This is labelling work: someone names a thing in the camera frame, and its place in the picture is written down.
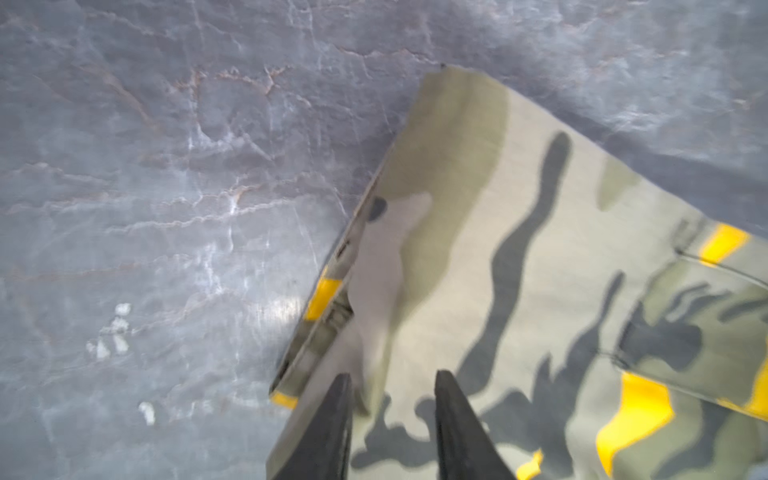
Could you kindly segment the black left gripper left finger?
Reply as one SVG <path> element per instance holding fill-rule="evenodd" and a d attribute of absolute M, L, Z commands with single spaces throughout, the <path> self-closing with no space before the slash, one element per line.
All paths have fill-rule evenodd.
<path fill-rule="evenodd" d="M 338 374 L 328 388 L 277 480 L 344 480 L 348 475 L 353 425 L 353 385 Z"/>

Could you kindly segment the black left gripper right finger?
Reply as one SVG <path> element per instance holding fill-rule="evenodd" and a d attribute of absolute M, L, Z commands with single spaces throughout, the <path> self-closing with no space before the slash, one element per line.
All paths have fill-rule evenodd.
<path fill-rule="evenodd" d="M 516 479 L 450 371 L 436 373 L 434 394 L 439 478 Z"/>

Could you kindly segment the camouflage yellow green trousers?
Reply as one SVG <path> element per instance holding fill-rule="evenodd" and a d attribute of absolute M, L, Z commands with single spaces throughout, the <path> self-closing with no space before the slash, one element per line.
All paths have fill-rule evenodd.
<path fill-rule="evenodd" d="M 346 479 L 440 479 L 439 370 L 516 479 L 763 479 L 767 241 L 444 66 L 281 360 L 267 477 L 348 373 Z"/>

